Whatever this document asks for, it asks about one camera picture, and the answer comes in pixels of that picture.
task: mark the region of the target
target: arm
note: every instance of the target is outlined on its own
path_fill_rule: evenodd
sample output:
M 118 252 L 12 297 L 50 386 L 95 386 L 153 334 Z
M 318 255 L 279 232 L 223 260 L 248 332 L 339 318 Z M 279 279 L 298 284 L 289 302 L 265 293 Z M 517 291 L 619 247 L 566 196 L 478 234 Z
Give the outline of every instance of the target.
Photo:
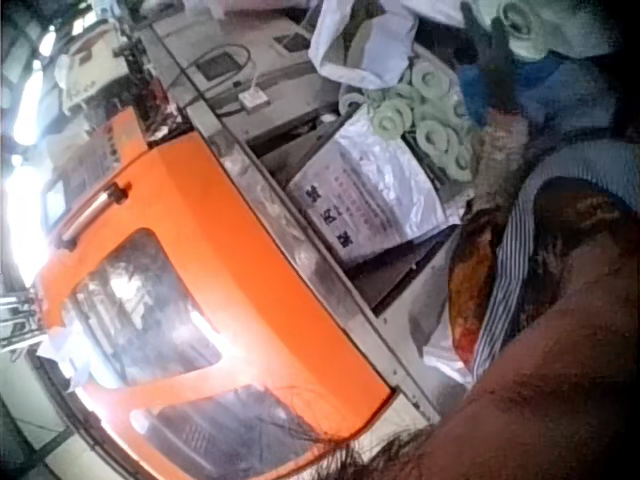
M 606 233 L 575 250 L 563 298 L 512 342 L 411 466 L 380 478 L 591 478 L 624 433 L 636 388 L 635 241 L 620 248 Z

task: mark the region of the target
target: machine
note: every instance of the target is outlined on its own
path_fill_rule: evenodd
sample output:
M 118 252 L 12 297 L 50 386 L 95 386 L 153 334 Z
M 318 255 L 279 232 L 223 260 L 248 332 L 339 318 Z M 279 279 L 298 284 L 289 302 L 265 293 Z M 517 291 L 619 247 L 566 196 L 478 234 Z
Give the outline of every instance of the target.
M 36 288 L 46 329 L 77 342 L 60 368 L 86 369 L 85 406 L 172 480 L 279 478 L 393 409 L 437 421 L 464 389 L 422 362 L 415 331 L 439 319 L 451 231 L 348 270 L 285 194 L 340 125 L 309 33 L 181 12 L 137 35 L 162 108 L 115 115 L 42 195 Z M 252 84 L 257 111 L 238 104 Z

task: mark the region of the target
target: transparent window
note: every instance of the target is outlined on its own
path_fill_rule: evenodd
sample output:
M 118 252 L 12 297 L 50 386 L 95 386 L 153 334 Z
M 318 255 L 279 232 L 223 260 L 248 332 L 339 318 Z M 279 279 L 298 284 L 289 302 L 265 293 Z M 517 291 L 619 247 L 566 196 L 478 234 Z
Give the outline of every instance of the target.
M 196 480 L 244 480 L 304 455 L 317 436 L 269 390 L 246 386 L 157 413 L 131 414 L 136 430 Z
M 131 235 L 80 282 L 66 299 L 63 316 L 67 325 L 82 326 L 102 360 L 99 366 L 120 385 L 181 375 L 221 358 L 215 346 L 219 334 L 146 229 Z

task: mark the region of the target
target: handle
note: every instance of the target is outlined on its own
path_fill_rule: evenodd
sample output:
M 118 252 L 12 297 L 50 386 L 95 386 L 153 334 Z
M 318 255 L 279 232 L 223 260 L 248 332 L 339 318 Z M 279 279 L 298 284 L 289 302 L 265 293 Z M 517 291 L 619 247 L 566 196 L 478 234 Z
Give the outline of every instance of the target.
M 122 205 L 129 198 L 129 192 L 116 182 L 104 188 L 102 193 L 60 234 L 57 247 L 72 252 L 78 245 L 78 237 L 102 215 L 111 205 Z

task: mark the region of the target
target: white bag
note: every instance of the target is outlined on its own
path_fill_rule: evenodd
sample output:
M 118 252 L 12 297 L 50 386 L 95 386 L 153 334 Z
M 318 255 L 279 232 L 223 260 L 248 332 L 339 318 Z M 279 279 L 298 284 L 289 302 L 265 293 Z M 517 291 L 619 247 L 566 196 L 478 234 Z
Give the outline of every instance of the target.
M 386 13 L 362 24 L 345 61 L 342 32 L 353 3 L 324 1 L 309 58 L 320 75 L 336 82 L 367 89 L 391 87 L 409 64 L 418 20 L 397 0 L 381 0 Z
M 355 265 L 449 225 L 440 199 L 402 140 L 373 132 L 358 111 L 287 186 L 340 262 Z
M 402 0 L 405 7 L 421 17 L 462 28 L 464 18 L 462 18 L 460 3 L 461 0 Z

